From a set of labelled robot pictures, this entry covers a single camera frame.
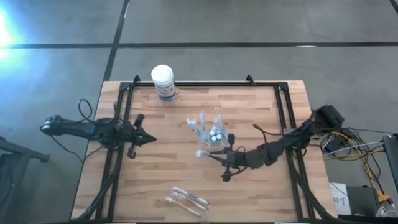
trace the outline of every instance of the paper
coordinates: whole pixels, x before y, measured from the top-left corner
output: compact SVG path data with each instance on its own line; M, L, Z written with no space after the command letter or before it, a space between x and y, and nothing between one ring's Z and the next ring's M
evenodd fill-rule
M349 206L346 185L339 184L339 183L329 183L329 185L331 188L331 194L333 196L333 201L335 202L337 214L350 215L351 207Z

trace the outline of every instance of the concrete floor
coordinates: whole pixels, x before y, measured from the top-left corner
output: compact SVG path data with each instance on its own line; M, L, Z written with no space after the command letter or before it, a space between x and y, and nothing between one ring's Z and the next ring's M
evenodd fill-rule
M0 2L0 44L112 43L124 0ZM398 41L388 0L131 0L121 36L128 42ZM79 119L77 101L98 101L110 48L0 49L0 136L39 152L18 195L13 223L68 220L80 162L39 131L45 118ZM335 105L356 128L398 130L398 47L119 49L110 80L149 80L170 65L177 80L304 80L313 108ZM381 134L363 133L365 141ZM59 140L83 156L87 141ZM396 202L384 154L381 183ZM332 182L369 185L361 162L328 161Z

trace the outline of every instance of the label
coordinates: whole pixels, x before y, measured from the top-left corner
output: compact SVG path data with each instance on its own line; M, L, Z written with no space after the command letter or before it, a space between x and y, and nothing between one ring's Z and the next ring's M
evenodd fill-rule
M168 86L157 86L155 84L157 94L159 98L163 101L173 101L175 100L177 94L175 92L174 81Z
M337 214L339 215L350 215L351 207L349 206L349 200L347 196L347 188L345 184L330 183L331 195L335 202Z

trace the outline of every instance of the white container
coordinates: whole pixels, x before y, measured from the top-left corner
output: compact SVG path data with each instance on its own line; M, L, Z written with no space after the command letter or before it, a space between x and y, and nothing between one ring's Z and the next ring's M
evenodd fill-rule
M173 101L176 97L173 70L167 65L156 66L151 74L159 98Z

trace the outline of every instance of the wooden tabletop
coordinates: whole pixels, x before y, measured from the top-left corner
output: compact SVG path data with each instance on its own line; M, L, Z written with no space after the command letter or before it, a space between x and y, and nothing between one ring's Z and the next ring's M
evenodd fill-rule
M300 126L310 116L304 82L288 83L294 115ZM96 118L113 117L119 84L104 82ZM200 146L186 120L199 120L203 110L210 124L216 115L215 108L220 108L227 129L235 134L236 147L251 150L264 143L262 134L253 128L254 123L266 131L280 132L275 93L271 87L178 87L177 100L173 102L159 100L153 87L134 88L130 119L144 114L143 127L157 141L137 147L135 159L128 158L126 146L114 222L296 221L285 155L269 167L248 169L230 182L221 180L224 167L219 163L195 156ZM267 138L275 141L280 137ZM99 146L91 142L87 153ZM72 217L79 216L98 193L105 158L103 150L85 161ZM304 161L312 192L328 212L336 216L320 150L309 147ZM172 187L206 199L211 204L210 211L198 218L166 202L165 197L170 195ZM107 196L104 214L108 209L109 194Z

